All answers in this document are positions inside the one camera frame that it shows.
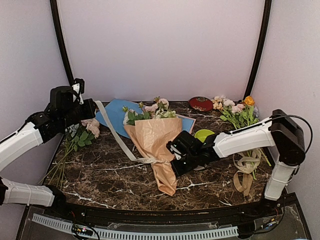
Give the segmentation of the white rose fake flower stem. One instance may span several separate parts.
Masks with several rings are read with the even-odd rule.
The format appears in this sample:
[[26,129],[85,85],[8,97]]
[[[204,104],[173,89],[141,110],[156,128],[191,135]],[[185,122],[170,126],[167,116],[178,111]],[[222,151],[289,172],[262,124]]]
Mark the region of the white rose fake flower stem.
[[127,106],[122,107],[122,111],[125,113],[123,124],[134,126],[136,121],[151,119],[151,113],[144,109],[142,102],[138,103],[138,107],[142,110],[142,113],[137,113],[133,109],[129,109]]

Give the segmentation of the pink rose fake flower stem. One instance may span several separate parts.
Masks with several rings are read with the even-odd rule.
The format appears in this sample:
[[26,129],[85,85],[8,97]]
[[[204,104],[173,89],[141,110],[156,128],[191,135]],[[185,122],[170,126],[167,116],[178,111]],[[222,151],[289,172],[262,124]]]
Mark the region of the pink rose fake flower stem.
[[169,101],[165,98],[161,98],[160,96],[154,98],[154,104],[151,106],[144,106],[144,111],[149,112],[151,114],[156,114],[159,110],[168,110],[169,109]]

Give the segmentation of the lime green bowl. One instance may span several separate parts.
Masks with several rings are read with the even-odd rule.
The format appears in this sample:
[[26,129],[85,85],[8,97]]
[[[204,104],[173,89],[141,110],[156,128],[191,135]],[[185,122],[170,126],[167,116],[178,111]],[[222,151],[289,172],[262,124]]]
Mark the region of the lime green bowl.
[[194,137],[204,143],[208,136],[214,134],[215,133],[209,129],[200,129],[195,133]]

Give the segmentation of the black frame post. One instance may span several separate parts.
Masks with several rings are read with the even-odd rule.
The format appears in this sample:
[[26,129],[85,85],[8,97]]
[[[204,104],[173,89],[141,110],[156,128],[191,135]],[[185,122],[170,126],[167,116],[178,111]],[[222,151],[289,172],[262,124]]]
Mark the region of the black frame post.
[[246,89],[243,95],[244,99],[252,94],[252,91],[254,88],[254,84],[256,81],[258,69],[260,66],[260,62],[261,62],[261,58],[264,50],[264,45],[265,45],[265,40],[267,36],[270,15],[271,15],[271,9],[272,9],[272,0],[265,0],[256,51],[255,51],[250,75],[248,78],[248,82],[246,85]]
[[69,57],[68,57],[68,53],[67,53],[67,49],[66,49],[66,44],[65,44],[65,40],[64,40],[62,24],[61,24],[59,9],[58,9],[58,1],[57,0],[50,0],[49,3],[50,3],[51,16],[52,16],[52,20],[53,20],[56,40],[57,40],[61,60],[63,63],[64,71],[65,71],[69,85],[72,85],[72,83],[74,81],[74,76],[72,73],[72,68],[70,65],[70,61],[69,61]]

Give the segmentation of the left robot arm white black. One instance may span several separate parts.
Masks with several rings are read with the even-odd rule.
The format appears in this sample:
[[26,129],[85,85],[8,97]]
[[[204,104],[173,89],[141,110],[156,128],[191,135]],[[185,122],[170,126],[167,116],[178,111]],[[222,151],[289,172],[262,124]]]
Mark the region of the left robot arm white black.
[[[50,91],[50,102],[44,111],[30,115],[18,130],[0,142],[0,168],[3,170],[29,150],[63,134],[82,120],[96,116],[96,104],[83,99],[84,83],[77,79],[71,86],[59,86]],[[30,185],[0,179],[0,203],[50,207],[60,218],[71,213],[64,194],[52,185]]]

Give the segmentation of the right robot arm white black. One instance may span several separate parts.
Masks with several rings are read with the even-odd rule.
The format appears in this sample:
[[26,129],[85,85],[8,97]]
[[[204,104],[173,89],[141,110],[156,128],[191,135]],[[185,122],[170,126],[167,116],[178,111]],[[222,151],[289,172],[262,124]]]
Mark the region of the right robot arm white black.
[[310,149],[305,145],[304,131],[295,118],[276,109],[269,118],[237,130],[211,134],[204,142],[184,130],[166,144],[175,156],[171,161],[172,169],[179,177],[196,167],[246,151],[260,158],[261,148],[276,147],[278,158],[266,184],[264,199],[255,205],[255,213],[266,217],[274,210],[274,201],[280,198]]

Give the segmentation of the pile of fake flowers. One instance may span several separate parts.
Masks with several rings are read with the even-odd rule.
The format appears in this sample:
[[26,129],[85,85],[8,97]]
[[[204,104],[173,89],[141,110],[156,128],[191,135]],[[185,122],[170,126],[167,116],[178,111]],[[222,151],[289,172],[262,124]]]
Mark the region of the pile of fake flowers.
[[65,181],[67,159],[72,152],[89,146],[93,140],[100,136],[100,123],[95,118],[81,120],[80,123],[67,128],[64,138],[64,153],[60,160],[57,160],[52,169],[43,177],[49,177],[48,185],[53,185],[62,190]]
[[[225,96],[215,96],[212,100],[213,109],[221,112],[220,119],[230,122],[236,130],[251,126],[259,122],[259,111],[255,106],[255,101],[251,96],[244,100],[235,102]],[[267,156],[261,148],[261,159],[267,160]]]

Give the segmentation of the beige pink wrapping paper sheet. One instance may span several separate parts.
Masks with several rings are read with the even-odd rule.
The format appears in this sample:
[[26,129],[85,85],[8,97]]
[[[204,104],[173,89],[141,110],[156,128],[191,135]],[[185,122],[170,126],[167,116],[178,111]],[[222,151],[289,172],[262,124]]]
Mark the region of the beige pink wrapping paper sheet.
[[124,129],[138,152],[151,164],[158,190],[173,196],[177,179],[171,167],[175,156],[167,149],[167,143],[182,131],[182,120],[178,117],[136,120]]

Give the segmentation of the red round embroidered cushion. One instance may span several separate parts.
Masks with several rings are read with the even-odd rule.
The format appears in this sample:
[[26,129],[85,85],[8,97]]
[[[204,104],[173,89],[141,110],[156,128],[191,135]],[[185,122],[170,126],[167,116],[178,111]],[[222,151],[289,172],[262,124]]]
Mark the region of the red round embroidered cushion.
[[209,112],[213,109],[213,102],[203,96],[196,96],[188,101],[189,106],[200,112]]

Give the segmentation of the blue wrapping paper sheet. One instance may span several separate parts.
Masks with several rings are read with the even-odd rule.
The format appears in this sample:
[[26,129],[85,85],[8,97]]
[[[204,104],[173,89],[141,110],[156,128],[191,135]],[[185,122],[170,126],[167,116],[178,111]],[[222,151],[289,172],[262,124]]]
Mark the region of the blue wrapping paper sheet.
[[[130,137],[125,131],[123,124],[125,118],[125,112],[122,110],[123,107],[128,107],[129,109],[136,111],[138,114],[141,114],[143,111],[139,108],[138,103],[123,99],[114,99],[106,105],[106,113],[115,131],[119,135],[129,139]],[[182,130],[191,133],[196,120],[179,114],[177,116],[182,119]]]

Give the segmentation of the brown twine ribbon bundle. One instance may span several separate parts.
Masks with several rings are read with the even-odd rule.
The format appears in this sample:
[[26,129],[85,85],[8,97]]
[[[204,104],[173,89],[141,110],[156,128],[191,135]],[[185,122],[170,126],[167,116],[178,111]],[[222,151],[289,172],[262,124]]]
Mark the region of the brown twine ribbon bundle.
[[258,148],[237,153],[241,158],[235,160],[233,156],[233,164],[237,168],[237,172],[233,175],[233,184],[236,190],[247,197],[255,177],[255,171],[261,163],[262,154]]

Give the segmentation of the green leafy fake flower bunch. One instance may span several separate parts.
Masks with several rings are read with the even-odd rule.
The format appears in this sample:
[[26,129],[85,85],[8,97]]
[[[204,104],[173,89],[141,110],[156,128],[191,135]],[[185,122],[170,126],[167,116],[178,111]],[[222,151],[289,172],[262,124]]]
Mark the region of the green leafy fake flower bunch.
[[155,112],[156,119],[177,118],[176,112],[170,109],[159,109]]

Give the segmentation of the right black frame post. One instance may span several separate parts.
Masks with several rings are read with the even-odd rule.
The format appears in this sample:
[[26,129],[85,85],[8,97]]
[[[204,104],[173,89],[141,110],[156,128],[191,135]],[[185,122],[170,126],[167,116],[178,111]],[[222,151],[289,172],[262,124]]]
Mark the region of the right black frame post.
[[271,15],[271,9],[272,9],[272,0],[265,0],[256,51],[255,51],[250,75],[248,78],[248,82],[246,85],[246,89],[243,95],[244,99],[252,94],[252,91],[254,88],[254,84],[256,81],[258,69],[260,66],[260,62],[261,62],[261,58],[264,50],[264,45],[265,45],[265,40],[267,36],[270,15]]

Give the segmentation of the left black frame post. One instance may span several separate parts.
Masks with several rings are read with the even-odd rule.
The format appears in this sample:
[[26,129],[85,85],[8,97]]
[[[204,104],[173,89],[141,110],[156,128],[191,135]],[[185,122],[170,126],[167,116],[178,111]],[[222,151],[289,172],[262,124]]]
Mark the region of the left black frame post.
[[57,0],[50,0],[49,3],[50,3],[51,16],[52,16],[52,20],[53,20],[56,40],[57,40],[61,60],[63,63],[64,71],[65,71],[69,85],[72,85],[72,83],[74,81],[74,76],[72,73],[72,68],[70,65],[70,61],[69,61],[69,57],[68,57],[68,53],[67,53],[67,49],[66,49],[66,44],[65,44],[65,40],[64,40],[62,24],[61,24],[59,9],[58,9],[58,1]]

